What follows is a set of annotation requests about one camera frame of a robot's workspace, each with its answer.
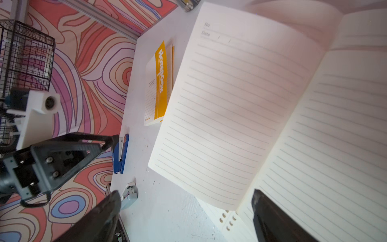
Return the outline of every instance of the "notebook page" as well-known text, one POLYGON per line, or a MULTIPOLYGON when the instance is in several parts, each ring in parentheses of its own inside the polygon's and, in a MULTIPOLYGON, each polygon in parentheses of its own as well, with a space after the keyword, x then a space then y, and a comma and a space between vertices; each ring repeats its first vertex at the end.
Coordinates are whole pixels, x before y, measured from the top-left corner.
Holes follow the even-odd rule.
POLYGON ((328 52, 254 183, 319 241, 387 241, 386 64, 328 52))
POLYGON ((277 0, 249 7, 249 12, 286 24, 328 50, 343 14, 332 5, 311 0, 277 0))
POLYGON ((344 15, 331 49, 381 47, 387 49, 387 9, 344 15))
POLYGON ((148 166, 236 210, 323 53, 285 25, 205 2, 148 166))
POLYGON ((235 211, 222 210, 198 199, 199 204, 228 242, 258 242, 235 211))

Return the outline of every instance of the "wire mesh basket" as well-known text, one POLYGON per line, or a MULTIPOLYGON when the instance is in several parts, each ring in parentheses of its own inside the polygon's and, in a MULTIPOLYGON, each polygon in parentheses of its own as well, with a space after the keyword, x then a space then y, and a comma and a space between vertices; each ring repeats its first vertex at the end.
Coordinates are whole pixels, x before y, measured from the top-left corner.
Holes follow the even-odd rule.
MULTIPOLYGON (((0 107, 7 109, 12 88, 48 91, 55 39, 15 20, 0 20, 0 30, 0 107)), ((11 131, 0 117, 0 146, 11 142, 11 131)))

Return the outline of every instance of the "psychedelic patterned wall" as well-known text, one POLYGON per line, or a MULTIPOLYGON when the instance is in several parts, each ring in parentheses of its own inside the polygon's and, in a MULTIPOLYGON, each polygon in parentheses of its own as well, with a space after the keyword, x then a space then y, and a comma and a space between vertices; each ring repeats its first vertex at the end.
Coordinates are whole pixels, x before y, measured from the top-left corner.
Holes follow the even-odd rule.
POLYGON ((138 33, 176 8, 173 0, 85 0, 138 33))
POLYGON ((0 0, 0 19, 9 19, 12 0, 0 0))
MULTIPOLYGON (((0 17, 8 18, 11 1, 0 4, 0 17)), ((156 10, 159 16, 168 12, 156 10)), ((60 93, 62 108, 53 136, 119 133, 135 44, 56 0, 30 0, 26 22, 56 40, 50 91, 60 93)), ((141 22, 142 29, 150 23, 141 22)), ((104 198, 111 176, 111 153, 106 152, 55 191, 43 208, 23 208, 19 196, 12 196, 0 207, 0 241, 54 240, 104 198)))

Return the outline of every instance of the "white tabletop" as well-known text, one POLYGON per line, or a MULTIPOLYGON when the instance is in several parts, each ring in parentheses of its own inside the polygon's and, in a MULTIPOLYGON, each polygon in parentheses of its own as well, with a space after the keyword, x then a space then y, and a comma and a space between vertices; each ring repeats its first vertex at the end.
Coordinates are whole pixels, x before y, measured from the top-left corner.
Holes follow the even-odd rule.
MULTIPOLYGON (((209 2, 242 9, 250 0, 209 2)), ((128 154, 124 174, 111 182, 119 192, 136 182, 137 201, 120 213, 131 242, 226 241, 194 196, 147 168, 161 124, 144 126, 145 66, 164 40, 175 46, 177 76, 200 6, 189 13, 175 9, 137 41, 121 128, 121 135, 129 133, 128 154)))

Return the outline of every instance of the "open notebook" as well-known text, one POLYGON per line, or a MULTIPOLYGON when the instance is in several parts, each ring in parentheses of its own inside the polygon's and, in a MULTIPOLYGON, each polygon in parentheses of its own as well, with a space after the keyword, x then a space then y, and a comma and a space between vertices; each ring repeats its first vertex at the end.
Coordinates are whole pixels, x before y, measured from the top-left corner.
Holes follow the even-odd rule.
POLYGON ((258 188, 320 241, 387 241, 387 10, 324 6, 203 3, 148 166, 252 233, 258 188))

